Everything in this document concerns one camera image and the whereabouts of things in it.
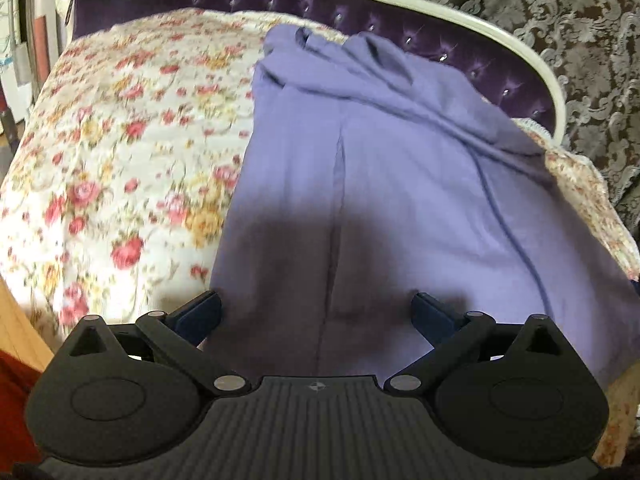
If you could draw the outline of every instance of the ribbed black surface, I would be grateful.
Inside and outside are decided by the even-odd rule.
[[[265,378],[245,397],[215,402],[169,452],[117,468],[55,459],[59,480],[583,480],[587,458],[523,469],[450,442],[418,400],[385,395],[371,378]]]

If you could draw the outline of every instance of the bed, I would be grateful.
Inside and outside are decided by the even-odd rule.
[[[75,41],[53,67],[0,190],[0,272],[53,349],[89,312],[131,322],[207,287],[251,136],[252,67],[266,31],[282,22],[334,41],[368,30],[461,70],[546,147],[559,181],[573,175],[562,181],[576,208],[638,278],[638,248],[602,179],[559,147],[566,113],[553,73],[497,27],[421,0],[58,3],[65,14],[72,6]],[[596,452],[603,465],[624,455],[635,369],[611,385],[609,401]]]

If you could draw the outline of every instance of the round pad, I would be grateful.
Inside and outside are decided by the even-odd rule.
[[[73,357],[41,381],[27,405],[27,425],[40,448],[66,462],[115,465],[159,454],[200,411],[184,374],[106,352]]]
[[[95,399],[109,399],[96,402]],[[82,418],[89,420],[118,420],[139,410],[145,403],[145,389],[126,379],[98,379],[76,388],[71,406]]]
[[[607,423],[604,394],[585,373],[562,373],[558,357],[519,353],[455,371],[436,391],[444,430],[470,452],[518,465],[590,453]]]

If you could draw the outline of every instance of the purple velvet headboard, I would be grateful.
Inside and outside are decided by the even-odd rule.
[[[374,0],[75,0],[74,38],[184,7],[272,10],[325,23],[345,34],[373,31],[409,52],[461,70],[509,116],[531,117],[551,132],[556,126],[550,91],[521,56],[462,25]]]

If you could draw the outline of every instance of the fabric fold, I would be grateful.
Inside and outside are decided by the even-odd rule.
[[[550,314],[603,385],[638,357],[625,275],[544,150],[461,73],[372,34],[340,46],[280,25],[265,52],[210,282],[220,362],[382,382],[431,349],[418,290],[498,322]]]

